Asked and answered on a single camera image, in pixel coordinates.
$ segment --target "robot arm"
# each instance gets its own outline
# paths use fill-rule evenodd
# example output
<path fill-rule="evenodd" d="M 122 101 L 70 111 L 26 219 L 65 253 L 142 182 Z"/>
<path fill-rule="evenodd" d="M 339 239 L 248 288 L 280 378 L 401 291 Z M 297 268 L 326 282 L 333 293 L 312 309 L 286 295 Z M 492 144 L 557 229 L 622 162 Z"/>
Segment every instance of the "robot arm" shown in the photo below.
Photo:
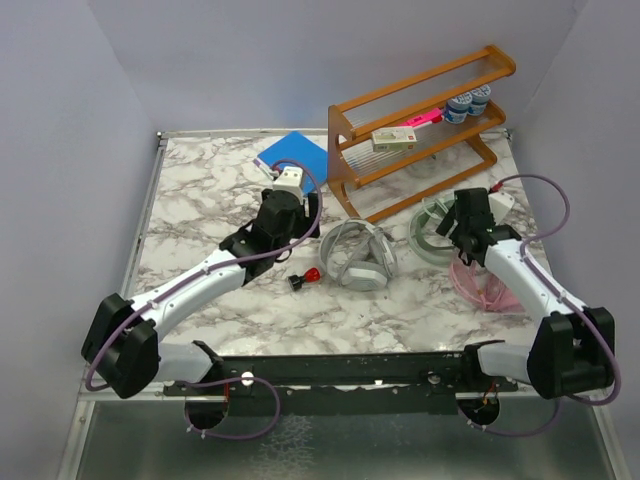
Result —
<path fill-rule="evenodd" d="M 536 323 L 537 335 L 532 345 L 486 342 L 465 351 L 482 374 L 529 384 L 547 399 L 610 386 L 612 366 L 576 310 L 613 351 L 612 316 L 566 292 L 528 253 L 523 258 L 520 235 L 508 225 L 496 225 L 489 197 L 483 188 L 456 191 L 454 206 L 437 231 L 449 236 L 465 264 L 478 262 L 512 290 Z"/>
<path fill-rule="evenodd" d="M 135 395 L 152 381 L 197 382 L 209 372 L 218 359 L 207 345 L 172 345 L 162 340 L 204 305 L 269 270 L 276 262 L 271 252 L 288 251 L 292 239 L 311 230 L 309 236 L 320 235 L 318 197 L 308 195 L 306 215 L 303 182 L 301 168 L 285 167 L 273 189 L 262 192 L 255 220 L 224 239 L 200 264 L 130 300 L 113 294 L 102 301 L 82 356 L 90 363 L 101 357 L 96 372 L 121 398 Z M 110 341 L 117 330 L 122 331 Z"/>

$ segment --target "bolt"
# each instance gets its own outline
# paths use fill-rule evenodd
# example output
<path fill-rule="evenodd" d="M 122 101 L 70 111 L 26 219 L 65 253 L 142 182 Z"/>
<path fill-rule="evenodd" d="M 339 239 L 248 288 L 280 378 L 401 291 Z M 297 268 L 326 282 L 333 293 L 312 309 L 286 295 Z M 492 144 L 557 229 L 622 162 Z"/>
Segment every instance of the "bolt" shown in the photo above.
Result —
<path fill-rule="evenodd" d="M 253 373 L 251 372 L 244 372 L 242 375 L 240 375 L 242 378 L 245 378 L 246 380 L 242 380 L 242 384 L 245 387 L 250 387 L 251 385 L 253 385 L 253 380 L 251 380 L 253 378 Z"/>
<path fill-rule="evenodd" d="M 440 383 L 440 381 L 442 380 L 440 378 L 440 375 L 438 375 L 437 373 L 430 373 L 429 377 L 427 377 L 427 379 L 429 380 L 429 383 L 431 385 L 438 385 Z"/>

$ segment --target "orange wooden rack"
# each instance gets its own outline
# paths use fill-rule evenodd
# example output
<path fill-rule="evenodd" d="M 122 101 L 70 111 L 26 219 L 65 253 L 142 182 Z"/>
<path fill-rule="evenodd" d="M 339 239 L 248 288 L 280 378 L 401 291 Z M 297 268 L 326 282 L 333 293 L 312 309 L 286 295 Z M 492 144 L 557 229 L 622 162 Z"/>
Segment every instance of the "orange wooden rack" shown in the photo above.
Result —
<path fill-rule="evenodd" d="M 467 142 L 482 162 L 370 215 L 367 220 L 377 222 L 494 165 L 497 157 L 479 135 L 506 120 L 504 112 L 492 101 L 481 116 L 467 116 L 461 124 L 442 121 L 416 130 L 417 145 L 413 150 L 374 152 L 369 140 L 374 130 L 399 125 L 436 107 L 443 108 L 449 98 L 512 75 L 515 70 L 516 64 L 509 56 L 489 45 L 453 62 L 329 107 L 328 184 L 345 211 L 360 217 L 349 199 L 348 187 L 357 190 L 458 142 Z"/>

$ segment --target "cardboard box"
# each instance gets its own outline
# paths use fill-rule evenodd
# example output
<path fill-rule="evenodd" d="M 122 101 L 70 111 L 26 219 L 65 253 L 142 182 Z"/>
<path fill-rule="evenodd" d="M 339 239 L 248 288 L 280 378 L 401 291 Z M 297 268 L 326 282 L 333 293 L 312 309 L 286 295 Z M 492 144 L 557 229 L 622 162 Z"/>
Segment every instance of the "cardboard box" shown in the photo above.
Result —
<path fill-rule="evenodd" d="M 416 134 L 412 127 L 385 127 L 371 133 L 374 152 L 399 152 L 411 150 L 416 145 Z"/>

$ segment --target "white wall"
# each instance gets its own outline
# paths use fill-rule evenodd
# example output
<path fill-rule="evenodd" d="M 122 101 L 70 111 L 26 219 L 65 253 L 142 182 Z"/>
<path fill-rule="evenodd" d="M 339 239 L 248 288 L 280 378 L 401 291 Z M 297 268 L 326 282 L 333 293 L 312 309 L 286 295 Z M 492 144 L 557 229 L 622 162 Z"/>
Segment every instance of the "white wall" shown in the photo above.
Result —
<path fill-rule="evenodd" d="M 89 0 L 162 130 L 326 127 L 327 107 L 496 43 L 515 125 L 584 0 Z"/>
<path fill-rule="evenodd" d="M 515 132 L 520 171 L 548 175 L 572 201 L 567 227 L 545 243 L 554 273 L 616 318 L 622 393 L 612 405 L 634 478 L 640 478 L 640 4 L 591 0 Z M 542 227 L 562 203 L 527 184 Z"/>
<path fill-rule="evenodd" d="M 81 0 L 0 6 L 0 478 L 55 478 L 157 139 Z"/>

